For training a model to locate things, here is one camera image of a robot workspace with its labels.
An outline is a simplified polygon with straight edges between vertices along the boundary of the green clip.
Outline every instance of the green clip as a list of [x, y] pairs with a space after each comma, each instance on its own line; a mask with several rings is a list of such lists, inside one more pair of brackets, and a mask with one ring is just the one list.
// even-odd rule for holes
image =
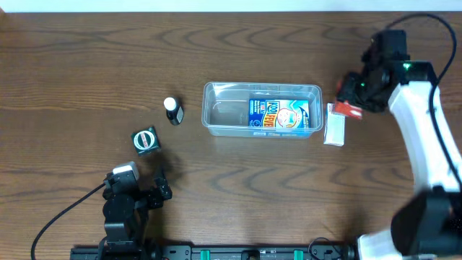
[[303, 251], [294, 250], [294, 260], [303, 260]]
[[201, 260], [210, 260], [210, 251], [201, 250]]

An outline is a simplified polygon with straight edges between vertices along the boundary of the small white box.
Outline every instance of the small white box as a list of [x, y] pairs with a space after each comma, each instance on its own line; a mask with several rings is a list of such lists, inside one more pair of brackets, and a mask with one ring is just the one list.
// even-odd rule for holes
[[343, 146], [345, 143], [345, 116], [334, 112], [334, 104], [327, 103], [324, 144]]

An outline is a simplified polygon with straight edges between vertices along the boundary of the wooden table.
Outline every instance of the wooden table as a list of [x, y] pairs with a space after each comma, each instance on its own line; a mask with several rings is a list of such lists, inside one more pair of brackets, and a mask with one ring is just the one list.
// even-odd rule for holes
[[[202, 244], [307, 244], [379, 230], [412, 195], [412, 174], [389, 113], [346, 121], [345, 145], [213, 137], [201, 124], [210, 81], [319, 85], [324, 103], [360, 70], [370, 36], [400, 13], [8, 14], [0, 27], [0, 258], [27, 259], [38, 231], [135, 161], [144, 180], [167, 162], [174, 197], [148, 236]], [[462, 35], [462, 15], [444, 13]], [[413, 59], [437, 73], [450, 54], [444, 27], [406, 22]], [[462, 55], [441, 83], [462, 147]], [[184, 100], [172, 126], [164, 98]], [[133, 131], [154, 125], [162, 154], [138, 157]], [[101, 193], [65, 214], [38, 259], [68, 259], [105, 236]]]

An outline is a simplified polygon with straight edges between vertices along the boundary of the red object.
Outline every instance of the red object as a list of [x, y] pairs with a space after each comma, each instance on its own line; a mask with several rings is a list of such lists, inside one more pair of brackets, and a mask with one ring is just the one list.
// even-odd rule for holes
[[350, 105], [348, 103], [348, 100], [345, 102], [340, 102], [340, 101], [335, 101], [335, 106], [334, 106], [334, 111], [335, 113], [340, 113], [342, 115], [356, 118], [356, 119], [362, 119], [362, 108], [358, 108], [357, 106]]

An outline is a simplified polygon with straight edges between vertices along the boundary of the cable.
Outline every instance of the cable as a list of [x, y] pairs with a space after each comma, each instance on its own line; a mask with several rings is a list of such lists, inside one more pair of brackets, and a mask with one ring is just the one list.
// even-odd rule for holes
[[417, 13], [417, 14], [406, 15], [406, 16], [404, 16], [402, 18], [399, 18], [396, 21], [390, 23], [385, 28], [390, 29], [391, 27], [393, 27], [393, 26], [395, 26], [395, 25], [397, 25], [397, 24], [399, 24], [401, 22], [404, 22], [406, 20], [416, 18], [416, 17], [429, 17], [429, 18], [432, 18], [434, 20], [437, 20], [438, 22], [443, 24], [446, 27], [446, 29], [448, 29], [448, 31], [450, 33], [450, 37], [451, 37], [451, 39], [453, 41], [453, 51], [452, 51], [452, 53], [450, 55], [450, 58], [449, 58], [449, 60], [448, 60], [448, 62], [446, 64], [446, 66], [441, 71], [440, 75], [438, 76], [437, 81], [432, 85], [432, 89], [430, 90], [428, 106], [429, 106], [429, 111], [430, 111], [430, 118], [432, 119], [432, 124], [433, 124], [433, 128], [435, 129], [436, 137], [438, 138], [438, 141], [440, 142], [441, 149], [443, 150], [443, 153], [444, 153], [444, 155], [446, 157], [446, 160], [448, 161], [449, 168], [453, 172], [454, 178], [456, 179], [456, 181], [457, 181], [457, 183], [459, 185], [459, 189], [462, 191], [461, 177], [459, 176], [457, 168], [454, 165], [454, 162], [453, 162], [453, 160], [451, 159], [451, 157], [449, 155], [448, 148], [446, 147], [446, 145], [445, 145], [445, 143], [443, 141], [443, 136], [441, 135], [440, 127], [438, 126], [438, 122], [436, 120], [435, 107], [434, 107], [434, 104], [433, 104], [434, 103], [434, 97], [435, 97], [435, 91], [437, 89], [437, 86], [441, 82], [441, 79], [445, 76], [445, 74], [448, 71], [450, 65], [453, 63], [454, 57], [456, 56], [456, 49], [457, 49], [456, 33], [454, 32], [453, 28], [449, 25], [449, 23], [446, 22], [443, 18], [441, 18], [441, 17], [439, 17], [437, 15], [434, 15], [434, 14], [429, 14], [429, 13]]
[[324, 238], [324, 237], [317, 237], [317, 238], [315, 238], [315, 240], [311, 241], [310, 245], [308, 246], [308, 253], [310, 253], [310, 255], [311, 255], [315, 260], [320, 260], [320, 259], [319, 259], [318, 257], [316, 257], [314, 253], [311, 252], [311, 246], [312, 246], [312, 244], [313, 244], [314, 242], [316, 242], [316, 241], [318, 241], [318, 240], [320, 240], [320, 239], [324, 239], [325, 241], [328, 241], [328, 242], [331, 244], [332, 248], [335, 250], [335, 252], [337, 252], [337, 254], [340, 255], [340, 257], [338, 257], [338, 258], [336, 258], [336, 259], [334, 259], [334, 260], [341, 259], [342, 254], [341, 254], [341, 252], [340, 252], [337, 248], [335, 248], [335, 245], [334, 245], [334, 243], [332, 243], [332, 241], [330, 241], [329, 239]]
[[69, 210], [71, 210], [73, 207], [77, 206], [80, 204], [80, 202], [83, 202], [85, 199], [87, 199], [89, 196], [93, 195], [96, 191], [99, 191], [102, 187], [104, 187], [105, 184], [101, 184], [98, 187], [96, 187], [94, 190], [89, 192], [87, 195], [83, 196], [81, 199], [78, 201], [74, 202], [71, 206], [67, 207], [65, 210], [63, 210], [61, 213], [57, 214], [50, 222], [45, 225], [45, 227], [42, 228], [42, 230], [37, 234], [37, 237], [35, 237], [34, 242], [32, 243], [32, 247], [30, 248], [30, 258], [32, 260], [35, 260], [35, 247], [37, 246], [38, 240], [40, 237], [44, 234], [44, 232], [53, 224], [58, 218], [60, 218], [62, 215], [66, 214]]

